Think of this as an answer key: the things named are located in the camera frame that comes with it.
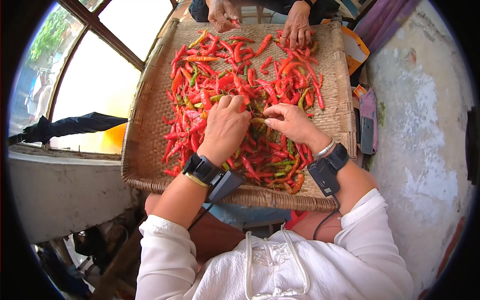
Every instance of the white blouse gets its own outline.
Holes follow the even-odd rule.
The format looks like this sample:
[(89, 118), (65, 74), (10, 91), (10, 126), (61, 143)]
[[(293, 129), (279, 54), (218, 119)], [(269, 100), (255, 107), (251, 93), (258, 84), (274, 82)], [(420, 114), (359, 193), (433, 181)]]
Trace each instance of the white blouse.
[(140, 225), (136, 300), (411, 299), (413, 281), (388, 227), (387, 204), (373, 189), (341, 218), (334, 243), (293, 231), (251, 236), (197, 272), (182, 226), (150, 215)]

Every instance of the window pane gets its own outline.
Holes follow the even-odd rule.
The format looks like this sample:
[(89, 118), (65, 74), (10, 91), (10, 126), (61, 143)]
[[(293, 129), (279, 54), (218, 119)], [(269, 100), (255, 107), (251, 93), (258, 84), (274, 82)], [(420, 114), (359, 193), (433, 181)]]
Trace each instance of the window pane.
[(89, 11), (93, 12), (103, 0), (79, 0)]
[(100, 21), (141, 60), (172, 10), (167, 0), (112, 0), (98, 16)]
[[(126, 118), (140, 71), (93, 32), (83, 37), (60, 86), (52, 121), (99, 112)], [(81, 152), (121, 153), (126, 124), (105, 132), (54, 137), (50, 145)]]
[(20, 68), (10, 106), (10, 136), (21, 133), (46, 114), (53, 85), (82, 28), (63, 7), (52, 7)]

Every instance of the gold bangle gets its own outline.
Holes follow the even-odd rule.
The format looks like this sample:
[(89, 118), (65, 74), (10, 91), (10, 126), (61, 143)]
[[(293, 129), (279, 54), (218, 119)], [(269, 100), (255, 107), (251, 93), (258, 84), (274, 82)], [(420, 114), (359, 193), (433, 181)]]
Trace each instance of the gold bangle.
[(203, 187), (205, 187), (205, 188), (209, 188), (209, 187), (210, 187), (210, 185), (201, 182), (200, 179), (196, 178), (196, 177), (195, 177), (194, 175), (192, 175), (190, 172), (185, 173), (185, 176), (187, 176), (188, 178), (190, 178), (191, 180), (193, 180), (194, 182), (200, 184), (201, 186), (203, 186)]

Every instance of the windowsill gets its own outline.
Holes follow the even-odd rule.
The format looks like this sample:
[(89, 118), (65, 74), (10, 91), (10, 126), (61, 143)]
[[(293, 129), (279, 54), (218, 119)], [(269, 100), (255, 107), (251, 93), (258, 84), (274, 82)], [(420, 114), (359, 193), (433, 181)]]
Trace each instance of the windowsill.
[(112, 162), (115, 166), (120, 165), (120, 155), (102, 154), (102, 153), (78, 153), (74, 151), (46, 150), (27, 145), (12, 145), (9, 147), (9, 157), (21, 159), (20, 157), (29, 157), (26, 160), (41, 161), (42, 157), (50, 158), (49, 162), (58, 163), (62, 159), (76, 159), (85, 161), (78, 163), (80, 165), (96, 165), (97, 161)]
[(24, 154), (24, 153), (18, 153), (14, 151), (8, 152), (8, 158), (38, 162), (38, 163), (46, 163), (46, 164), (59, 164), (59, 165), (120, 166), (119, 160), (55, 157), (55, 156), (47, 156), (47, 155)]

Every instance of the sleeve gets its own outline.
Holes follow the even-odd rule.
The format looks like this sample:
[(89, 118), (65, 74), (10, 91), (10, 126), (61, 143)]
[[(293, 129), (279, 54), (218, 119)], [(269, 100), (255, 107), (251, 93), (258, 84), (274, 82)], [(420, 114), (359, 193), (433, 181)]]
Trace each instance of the sleeve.
[(137, 277), (137, 300), (182, 299), (192, 287), (198, 268), (195, 245), (188, 231), (149, 215), (139, 227), (142, 255)]
[(388, 226), (387, 207), (377, 189), (368, 192), (341, 218), (334, 243), (362, 262), (352, 281), (367, 299), (411, 299), (413, 280)]

